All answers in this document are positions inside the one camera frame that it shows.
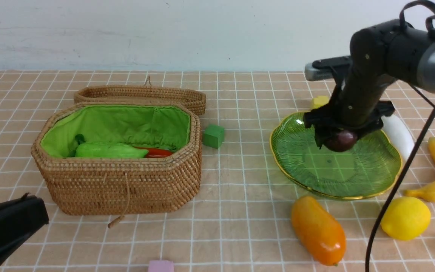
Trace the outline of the left grey black robot arm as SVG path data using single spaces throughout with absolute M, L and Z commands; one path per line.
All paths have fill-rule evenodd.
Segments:
M 48 223 L 46 206 L 40 197 L 26 193 L 0 203 L 0 266 Z

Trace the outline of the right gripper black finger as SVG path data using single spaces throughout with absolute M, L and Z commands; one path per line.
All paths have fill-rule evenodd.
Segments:
M 315 143 L 321 149 L 323 146 L 333 139 L 333 129 L 327 126 L 315 126 Z

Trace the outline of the right grey black robot arm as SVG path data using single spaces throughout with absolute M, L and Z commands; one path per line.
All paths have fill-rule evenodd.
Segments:
M 405 20 L 404 10 L 424 6 L 432 12 L 426 30 Z M 404 6 L 399 18 L 355 32 L 349 55 L 316 60 L 305 66 L 308 81 L 334 79 L 326 105 L 305 113 L 306 128 L 313 127 L 316 145 L 341 153 L 383 127 L 382 117 L 395 112 L 393 103 L 381 100 L 398 80 L 435 94 L 435 3 L 415 0 Z

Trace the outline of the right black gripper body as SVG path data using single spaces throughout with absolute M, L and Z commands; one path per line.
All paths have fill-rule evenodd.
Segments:
M 396 78 L 387 74 L 375 76 L 348 73 L 341 89 L 334 90 L 329 102 L 303 115 L 305 128 L 313 128 L 320 138 L 339 132 L 355 134 L 358 138 L 383 127 L 383 116 L 391 116 L 392 102 L 381 100 L 382 94 Z

